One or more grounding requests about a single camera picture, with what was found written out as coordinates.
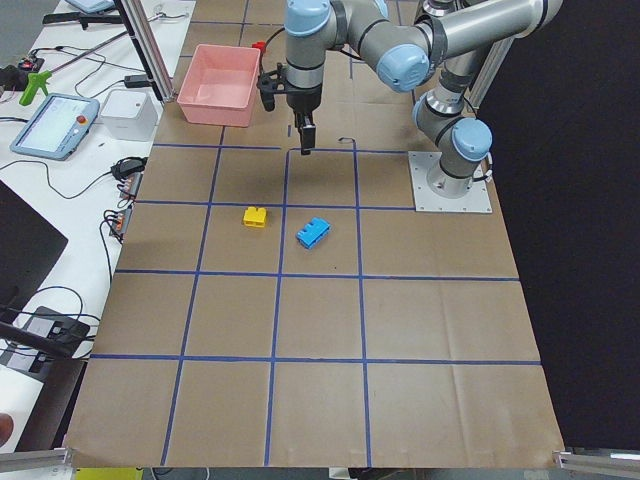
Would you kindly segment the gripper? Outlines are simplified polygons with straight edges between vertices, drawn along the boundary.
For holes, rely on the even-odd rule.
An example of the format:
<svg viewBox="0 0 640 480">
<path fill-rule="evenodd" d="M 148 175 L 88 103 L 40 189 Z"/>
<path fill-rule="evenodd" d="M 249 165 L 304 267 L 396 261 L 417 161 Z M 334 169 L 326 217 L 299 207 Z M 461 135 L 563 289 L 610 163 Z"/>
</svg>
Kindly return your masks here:
<svg viewBox="0 0 640 480">
<path fill-rule="evenodd" d="M 300 151 L 302 154 L 310 154 L 316 144 L 316 125 L 311 113 L 321 104 L 321 85 L 300 88 L 287 84 L 286 101 L 295 112 L 295 127 L 299 135 Z"/>
</svg>

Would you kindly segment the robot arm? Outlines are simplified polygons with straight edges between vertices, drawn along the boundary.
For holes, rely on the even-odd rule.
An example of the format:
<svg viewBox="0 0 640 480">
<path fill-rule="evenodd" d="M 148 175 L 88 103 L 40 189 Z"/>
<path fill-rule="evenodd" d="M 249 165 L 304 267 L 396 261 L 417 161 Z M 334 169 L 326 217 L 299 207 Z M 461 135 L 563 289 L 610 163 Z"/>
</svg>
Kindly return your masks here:
<svg viewBox="0 0 640 480">
<path fill-rule="evenodd" d="M 399 26 L 382 1 L 289 1 L 285 6 L 284 90 L 299 132 L 301 152 L 315 147 L 313 112 L 321 103 L 329 50 L 348 45 L 396 93 L 437 85 L 413 107 L 416 127 L 441 152 L 427 174 L 429 188 L 461 198 L 492 146 L 481 120 L 467 118 L 464 94 L 493 44 L 525 37 L 547 25 L 559 1 L 424 1 L 413 24 Z"/>
</svg>

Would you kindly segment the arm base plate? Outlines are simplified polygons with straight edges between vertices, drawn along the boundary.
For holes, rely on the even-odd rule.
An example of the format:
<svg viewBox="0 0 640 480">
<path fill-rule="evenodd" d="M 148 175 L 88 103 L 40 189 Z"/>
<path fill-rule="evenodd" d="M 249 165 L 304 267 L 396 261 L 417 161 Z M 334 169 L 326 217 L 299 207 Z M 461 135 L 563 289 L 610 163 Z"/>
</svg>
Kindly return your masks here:
<svg viewBox="0 0 640 480">
<path fill-rule="evenodd" d="M 447 175 L 440 152 L 408 153 L 415 210 L 422 213 L 491 214 L 493 212 L 482 168 L 466 179 Z"/>
</svg>

